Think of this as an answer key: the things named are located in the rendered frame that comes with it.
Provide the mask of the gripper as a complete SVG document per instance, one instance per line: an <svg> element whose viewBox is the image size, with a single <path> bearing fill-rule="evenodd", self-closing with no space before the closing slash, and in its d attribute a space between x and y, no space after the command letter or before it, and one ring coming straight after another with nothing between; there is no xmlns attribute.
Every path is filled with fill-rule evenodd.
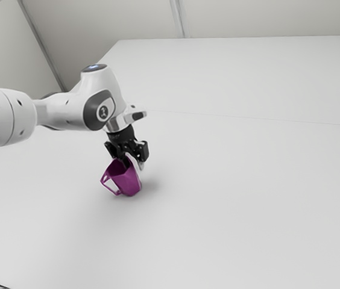
<svg viewBox="0 0 340 289"><path fill-rule="evenodd" d="M148 142L139 141L131 125L118 132L107 132L107 136L104 146L112 158L121 160L127 154L135 170L143 171L145 163L140 161L146 161L150 155Z"/></svg>

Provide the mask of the purple faceted mug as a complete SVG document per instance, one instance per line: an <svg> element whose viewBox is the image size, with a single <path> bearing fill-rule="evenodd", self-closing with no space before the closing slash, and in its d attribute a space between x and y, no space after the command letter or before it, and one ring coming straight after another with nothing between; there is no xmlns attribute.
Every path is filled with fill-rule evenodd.
<svg viewBox="0 0 340 289"><path fill-rule="evenodd" d="M128 166L119 160L114 159L104 171L100 183L115 196L124 195L132 197L142 189L139 175L129 158Z"/></svg>

